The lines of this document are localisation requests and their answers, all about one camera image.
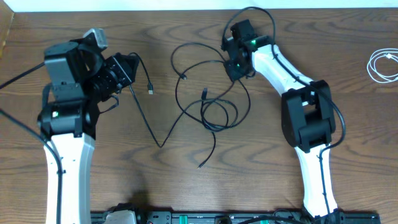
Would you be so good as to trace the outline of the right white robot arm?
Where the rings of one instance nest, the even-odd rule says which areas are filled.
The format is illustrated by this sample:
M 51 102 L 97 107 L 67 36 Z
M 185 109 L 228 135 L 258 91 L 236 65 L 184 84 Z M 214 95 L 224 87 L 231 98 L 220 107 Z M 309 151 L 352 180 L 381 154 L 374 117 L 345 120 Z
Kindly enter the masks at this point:
M 300 162 L 304 210 L 312 220 L 321 220 L 338 208 L 329 165 L 336 129 L 330 87 L 298 71 L 270 37 L 255 33 L 249 20 L 231 26 L 231 34 L 221 43 L 229 55 L 226 72 L 231 81 L 259 72 L 280 95 L 282 132 Z

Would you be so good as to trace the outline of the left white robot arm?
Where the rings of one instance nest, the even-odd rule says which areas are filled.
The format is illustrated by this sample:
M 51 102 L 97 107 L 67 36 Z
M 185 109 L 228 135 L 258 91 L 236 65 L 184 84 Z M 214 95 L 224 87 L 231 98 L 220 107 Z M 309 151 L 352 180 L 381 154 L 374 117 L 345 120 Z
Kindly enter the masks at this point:
M 90 168 L 99 102 L 132 84 L 139 59 L 70 41 L 47 48 L 44 64 L 55 100 L 43 101 L 37 121 L 48 170 L 46 223 L 90 223 Z

